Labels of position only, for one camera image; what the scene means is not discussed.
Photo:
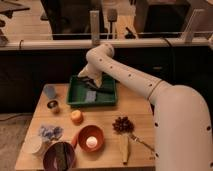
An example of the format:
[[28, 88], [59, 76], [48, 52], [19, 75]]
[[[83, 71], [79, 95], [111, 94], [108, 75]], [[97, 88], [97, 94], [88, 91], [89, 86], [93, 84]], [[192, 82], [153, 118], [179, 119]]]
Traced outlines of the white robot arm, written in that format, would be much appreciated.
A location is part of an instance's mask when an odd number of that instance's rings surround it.
[[108, 43], [90, 49], [79, 75], [100, 85], [106, 73], [154, 106], [156, 171], [213, 171], [212, 125], [203, 96], [189, 86], [172, 85], [119, 63], [113, 56], [114, 47]]

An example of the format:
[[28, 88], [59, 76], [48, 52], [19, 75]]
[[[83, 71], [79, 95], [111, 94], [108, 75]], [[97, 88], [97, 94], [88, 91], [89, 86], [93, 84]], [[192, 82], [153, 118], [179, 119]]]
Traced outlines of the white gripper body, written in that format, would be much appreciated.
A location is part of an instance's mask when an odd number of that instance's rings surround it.
[[92, 64], [87, 64], [78, 74], [79, 78], [88, 77], [92, 79], [95, 85], [100, 88], [102, 85], [102, 72]]

